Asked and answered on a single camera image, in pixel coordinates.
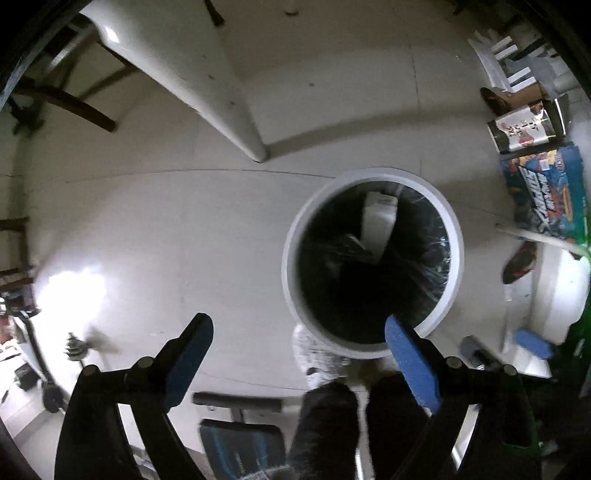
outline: foot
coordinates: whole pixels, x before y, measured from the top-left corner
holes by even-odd
[[[351,359],[332,352],[301,323],[294,329],[292,345],[295,362],[306,376],[310,389],[347,377],[346,367]]]

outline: metal bar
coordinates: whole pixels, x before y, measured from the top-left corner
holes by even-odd
[[[241,410],[270,410],[277,413],[281,412],[282,406],[282,401],[279,398],[237,397],[212,392],[195,392],[193,394],[193,403],[195,405],[239,408]]]

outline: blue grip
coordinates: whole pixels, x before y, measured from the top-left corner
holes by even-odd
[[[413,392],[417,403],[431,410],[435,415],[441,406],[439,381],[421,354],[418,346],[402,328],[398,320],[390,315],[385,327],[386,343]]]
[[[166,411],[179,405],[189,389],[197,369],[213,342],[213,322],[207,315],[197,314],[191,338],[166,376]]]

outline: bolt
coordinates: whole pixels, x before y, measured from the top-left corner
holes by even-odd
[[[517,375],[517,370],[513,365],[503,365],[503,372],[505,372],[510,377]]]
[[[138,360],[138,367],[148,368],[154,363],[154,359],[151,356],[143,356]]]
[[[96,365],[86,365],[83,369],[82,369],[82,375],[84,375],[85,377],[89,377],[91,376],[93,373],[95,373],[99,368]]]
[[[461,368],[464,364],[458,357],[449,356],[446,358],[445,363],[449,368]]]

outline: floor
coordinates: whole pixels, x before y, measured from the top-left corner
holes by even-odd
[[[68,332],[99,345],[89,362],[127,368],[206,312],[214,344],[190,391],[301,395],[285,237],[315,191],[372,166],[424,177],[459,218],[465,273],[437,346],[449,355],[477,334],[498,348],[501,269],[517,241],[495,231],[512,204],[466,41],[478,28],[470,13],[454,17],[446,0],[302,1],[294,18],[276,0],[216,5],[270,160],[251,161],[142,74],[91,101],[120,122],[114,134],[49,107],[21,152],[43,309],[35,325],[58,382],[71,390],[79,373],[63,354]],[[89,55],[72,89],[109,62]],[[206,413],[188,396],[171,411],[190,448],[201,449]]]

